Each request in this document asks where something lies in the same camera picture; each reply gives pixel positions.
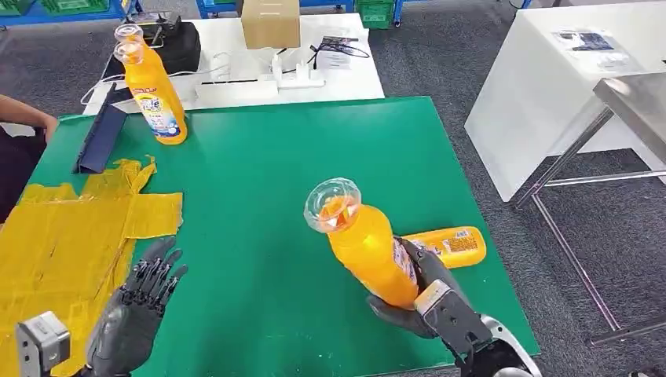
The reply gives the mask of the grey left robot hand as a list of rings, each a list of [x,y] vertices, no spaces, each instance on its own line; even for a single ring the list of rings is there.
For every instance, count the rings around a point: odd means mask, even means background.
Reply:
[[[152,353],[168,302],[188,266],[173,236],[151,243],[93,328],[79,376],[130,376]]]

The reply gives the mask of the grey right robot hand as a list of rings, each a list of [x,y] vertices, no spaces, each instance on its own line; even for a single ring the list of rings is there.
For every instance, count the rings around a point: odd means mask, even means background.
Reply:
[[[402,237],[395,236],[394,240],[405,249],[414,265],[419,286],[418,294],[423,292],[434,280],[441,280],[451,289],[459,292],[461,297],[468,302],[455,277],[434,252]],[[410,331],[424,339],[435,339],[438,337],[438,334],[414,310],[406,310],[389,305],[374,295],[369,295],[366,298],[366,303],[378,318],[387,323]]]

